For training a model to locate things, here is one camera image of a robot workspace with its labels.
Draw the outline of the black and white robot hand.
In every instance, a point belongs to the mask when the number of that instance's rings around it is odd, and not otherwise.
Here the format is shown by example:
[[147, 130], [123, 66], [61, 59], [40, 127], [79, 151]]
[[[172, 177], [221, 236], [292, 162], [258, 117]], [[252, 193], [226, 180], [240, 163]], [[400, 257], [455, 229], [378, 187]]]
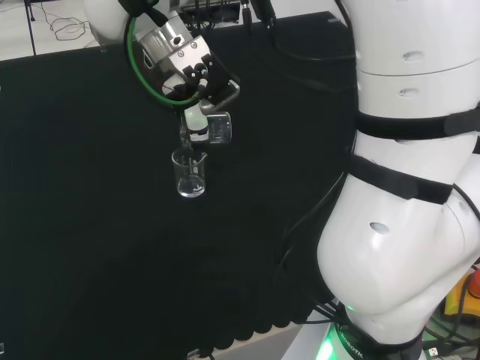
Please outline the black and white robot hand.
[[181, 119], [182, 145], [229, 143], [232, 120], [226, 108], [240, 95], [239, 78], [215, 54], [187, 71], [187, 78], [174, 73], [162, 84], [162, 92], [170, 100], [193, 101], [175, 107]]

